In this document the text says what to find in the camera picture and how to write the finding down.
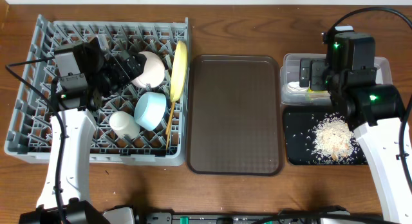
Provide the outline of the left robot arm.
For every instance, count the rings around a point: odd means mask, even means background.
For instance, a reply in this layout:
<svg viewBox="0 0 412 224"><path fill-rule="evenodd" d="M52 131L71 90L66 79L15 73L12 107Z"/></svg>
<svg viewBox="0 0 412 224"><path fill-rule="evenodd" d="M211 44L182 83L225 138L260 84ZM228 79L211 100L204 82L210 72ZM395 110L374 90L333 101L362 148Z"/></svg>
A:
<svg viewBox="0 0 412 224"><path fill-rule="evenodd" d="M50 96L34 86L49 110L52 147L48 172L36 209L20 223L108 223L90 202L89 156L97 130L95 112L108 97L143 74L147 57L131 50L113 55L98 37L63 44L45 61L54 60L59 74Z"/></svg>

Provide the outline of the white bowl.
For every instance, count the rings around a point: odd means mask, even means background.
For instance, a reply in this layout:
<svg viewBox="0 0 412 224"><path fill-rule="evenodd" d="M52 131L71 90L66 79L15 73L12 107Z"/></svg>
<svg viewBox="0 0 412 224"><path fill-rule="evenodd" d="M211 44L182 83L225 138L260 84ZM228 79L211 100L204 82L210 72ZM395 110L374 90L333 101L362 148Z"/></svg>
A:
<svg viewBox="0 0 412 224"><path fill-rule="evenodd" d="M131 83L139 88L159 86L165 78L165 66L161 58L150 51L141 51L140 54L146 57L144 72L132 80Z"/></svg>

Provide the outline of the white cup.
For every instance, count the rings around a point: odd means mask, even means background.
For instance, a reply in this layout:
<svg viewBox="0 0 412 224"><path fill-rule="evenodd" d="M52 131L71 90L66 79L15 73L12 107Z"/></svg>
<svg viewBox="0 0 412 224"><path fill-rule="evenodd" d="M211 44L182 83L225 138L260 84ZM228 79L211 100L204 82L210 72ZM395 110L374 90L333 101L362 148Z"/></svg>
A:
<svg viewBox="0 0 412 224"><path fill-rule="evenodd" d="M114 112L109 118L109 125L120 138L134 139L140 133L140 126L135 122L134 117L124 111Z"/></svg>

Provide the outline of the light blue bowl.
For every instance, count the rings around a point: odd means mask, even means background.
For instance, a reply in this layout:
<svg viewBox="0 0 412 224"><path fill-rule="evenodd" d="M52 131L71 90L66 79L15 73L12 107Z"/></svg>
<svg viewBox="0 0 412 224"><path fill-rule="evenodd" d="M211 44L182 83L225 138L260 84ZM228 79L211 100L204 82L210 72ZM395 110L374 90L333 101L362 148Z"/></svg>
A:
<svg viewBox="0 0 412 224"><path fill-rule="evenodd" d="M146 92L139 99L134 111L135 122L148 131L154 130L163 119L167 99L162 93Z"/></svg>

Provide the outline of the yellow plate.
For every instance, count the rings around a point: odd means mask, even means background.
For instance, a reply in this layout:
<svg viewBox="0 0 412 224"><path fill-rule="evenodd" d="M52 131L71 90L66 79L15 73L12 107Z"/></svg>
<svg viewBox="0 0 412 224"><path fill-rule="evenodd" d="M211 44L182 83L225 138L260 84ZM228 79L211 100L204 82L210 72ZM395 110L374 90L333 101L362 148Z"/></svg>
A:
<svg viewBox="0 0 412 224"><path fill-rule="evenodd" d="M188 51L187 45L183 41L178 41L176 45L174 61L171 75L170 100L177 102L182 93L187 73Z"/></svg>

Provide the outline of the wooden chopstick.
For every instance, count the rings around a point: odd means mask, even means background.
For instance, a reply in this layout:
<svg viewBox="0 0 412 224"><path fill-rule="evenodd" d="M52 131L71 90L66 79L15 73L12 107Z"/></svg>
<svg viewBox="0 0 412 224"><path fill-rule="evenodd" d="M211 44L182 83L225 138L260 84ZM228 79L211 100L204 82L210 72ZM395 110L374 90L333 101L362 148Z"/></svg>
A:
<svg viewBox="0 0 412 224"><path fill-rule="evenodd" d="M174 114L174 107L175 107L176 102L172 102L171 104L171 112L169 115L168 123L167 123L167 129L166 129L166 134L167 134L167 143L166 143L166 151L168 151L169 148L169 141L170 141L170 134L171 134L171 126L172 126L172 121L173 121L173 114Z"/></svg>
<svg viewBox="0 0 412 224"><path fill-rule="evenodd" d="M171 132L171 125L172 125L172 121L173 121L175 103L176 103L175 101L173 101L171 103L171 111L170 111L170 115L169 115L169 119L168 119L168 123L167 123L167 129L166 129L166 134L168 136L170 135L170 132Z"/></svg>

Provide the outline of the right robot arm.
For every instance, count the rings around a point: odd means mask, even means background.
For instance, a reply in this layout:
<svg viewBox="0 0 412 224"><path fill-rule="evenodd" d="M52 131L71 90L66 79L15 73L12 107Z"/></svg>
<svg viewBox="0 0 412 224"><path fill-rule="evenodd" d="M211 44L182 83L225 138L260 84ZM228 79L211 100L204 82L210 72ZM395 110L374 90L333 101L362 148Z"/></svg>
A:
<svg viewBox="0 0 412 224"><path fill-rule="evenodd" d="M384 221L411 223L411 152L405 106L397 88L378 84L375 40L353 30L323 35L323 59L303 58L299 85L327 91L353 131L369 165Z"/></svg>

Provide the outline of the white napkin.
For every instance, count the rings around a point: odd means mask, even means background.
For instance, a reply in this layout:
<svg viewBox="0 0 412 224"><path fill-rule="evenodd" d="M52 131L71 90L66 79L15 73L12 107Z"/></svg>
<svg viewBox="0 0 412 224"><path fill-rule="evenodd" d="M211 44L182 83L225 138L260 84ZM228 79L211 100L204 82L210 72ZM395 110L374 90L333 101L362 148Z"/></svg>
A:
<svg viewBox="0 0 412 224"><path fill-rule="evenodd" d="M292 93L306 93L309 88L308 87L301 87L299 85L299 81L293 81L289 82L287 84L287 88L292 92Z"/></svg>

